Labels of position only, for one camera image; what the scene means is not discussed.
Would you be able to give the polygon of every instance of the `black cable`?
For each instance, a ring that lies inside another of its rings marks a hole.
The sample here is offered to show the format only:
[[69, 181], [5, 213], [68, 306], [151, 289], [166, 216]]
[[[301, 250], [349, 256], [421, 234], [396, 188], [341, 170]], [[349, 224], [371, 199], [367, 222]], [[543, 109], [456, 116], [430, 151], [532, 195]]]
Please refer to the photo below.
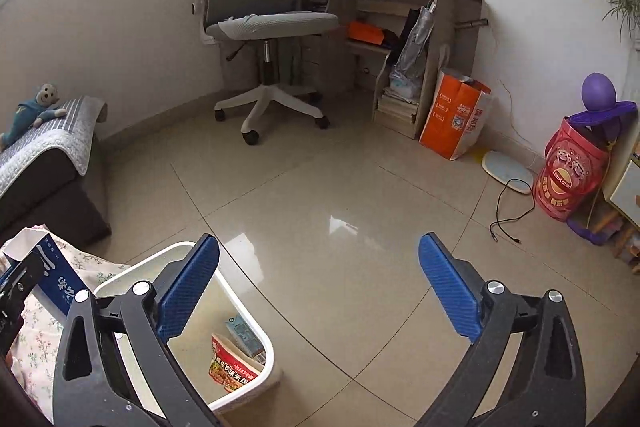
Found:
[[[522, 182], [525, 185], [527, 185], [527, 187], [529, 187], [529, 192], [531, 194], [531, 208], [529, 210], [527, 210], [527, 212], [525, 212], [524, 214], [518, 216], [518, 217], [511, 217], [510, 219], [500, 219], [498, 218], [498, 208], [500, 207], [500, 198], [502, 197], [502, 195], [504, 194], [505, 190], [507, 190], [507, 187], [509, 186], [509, 184], [511, 182]], [[500, 195], [498, 196], [498, 202], [495, 204], [495, 221], [492, 222], [492, 224], [489, 225], [489, 232], [491, 233], [491, 237], [494, 238], [494, 241], [497, 243], [498, 242], [498, 238], [496, 237], [494, 230], [492, 230], [492, 228], [495, 225], [498, 225], [498, 227], [500, 228], [500, 230], [502, 230], [502, 233], [504, 235], [506, 235], [509, 239], [511, 239], [514, 243], [519, 243], [520, 240], [517, 237], [513, 237], [513, 235], [510, 235], [501, 225], [501, 223], [508, 223], [510, 221], [518, 221], [520, 219], [522, 219], [524, 216], [526, 216], [527, 214], [530, 214], [531, 212], [533, 212], [533, 210], [536, 207], [536, 200], [533, 197], [533, 188], [531, 188], [531, 185], [529, 185], [526, 181], [520, 180], [518, 178], [511, 178], [509, 181], [507, 181], [506, 185], [504, 186], [504, 188], [502, 189], [502, 192], [500, 193]]]

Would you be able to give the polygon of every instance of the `office chair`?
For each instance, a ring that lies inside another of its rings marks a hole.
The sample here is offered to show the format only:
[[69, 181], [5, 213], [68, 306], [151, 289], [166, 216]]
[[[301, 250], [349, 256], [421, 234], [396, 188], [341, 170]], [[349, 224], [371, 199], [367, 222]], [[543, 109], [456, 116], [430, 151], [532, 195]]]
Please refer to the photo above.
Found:
[[271, 39], [314, 35], [338, 27], [338, 18], [335, 15], [292, 11], [295, 2], [296, 0], [194, 0], [191, 6], [191, 12], [202, 17], [200, 37], [204, 43], [240, 41], [244, 46], [248, 41], [262, 42], [264, 74], [260, 86], [218, 102], [215, 106], [216, 120], [223, 121], [226, 108], [255, 102], [241, 129], [242, 137], [248, 145], [258, 142], [255, 122], [265, 112], [271, 100], [311, 115], [321, 129], [329, 126], [327, 117], [320, 109], [295, 98], [303, 94], [315, 94], [316, 90], [313, 87], [276, 83]]

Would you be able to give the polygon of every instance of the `red bucket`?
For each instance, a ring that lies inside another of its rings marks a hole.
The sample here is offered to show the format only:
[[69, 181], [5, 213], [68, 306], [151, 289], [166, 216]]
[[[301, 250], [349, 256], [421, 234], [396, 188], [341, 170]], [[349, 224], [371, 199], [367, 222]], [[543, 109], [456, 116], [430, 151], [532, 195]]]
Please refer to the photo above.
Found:
[[545, 149], [545, 167], [534, 188], [536, 202], [549, 216], [566, 221], [602, 181], [609, 152], [596, 147], [566, 118]]

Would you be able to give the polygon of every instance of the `chair seat cushion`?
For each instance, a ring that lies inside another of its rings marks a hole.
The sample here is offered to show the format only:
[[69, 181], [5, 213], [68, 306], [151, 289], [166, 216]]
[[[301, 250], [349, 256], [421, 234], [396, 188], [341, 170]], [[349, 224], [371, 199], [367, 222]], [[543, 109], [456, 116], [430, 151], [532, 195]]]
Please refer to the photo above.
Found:
[[249, 41], [313, 35], [338, 27], [331, 13], [285, 12], [275, 15], [247, 15], [207, 27], [206, 33], [218, 39]]

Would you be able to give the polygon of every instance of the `tiled floor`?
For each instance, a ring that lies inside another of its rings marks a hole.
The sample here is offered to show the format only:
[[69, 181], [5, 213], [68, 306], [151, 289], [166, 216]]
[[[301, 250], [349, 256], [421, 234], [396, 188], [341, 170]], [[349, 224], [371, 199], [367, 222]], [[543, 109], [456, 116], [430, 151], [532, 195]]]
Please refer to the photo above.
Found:
[[[538, 210], [505, 226], [519, 245], [502, 234], [494, 242], [486, 227], [502, 186], [471, 157], [449, 162], [373, 126], [369, 107], [364, 93], [328, 101], [327, 131], [274, 108], [256, 147], [242, 141], [241, 118], [212, 114], [137, 141], [110, 158], [113, 235], [90, 250], [136, 263], [215, 233], [220, 269], [284, 372], [226, 415], [234, 427], [409, 427], [468, 346], [417, 262], [419, 237], [435, 231], [487, 279], [565, 295], [593, 417], [640, 349], [640, 278]], [[527, 205], [505, 192], [501, 214]], [[516, 341], [480, 410], [495, 404]]]

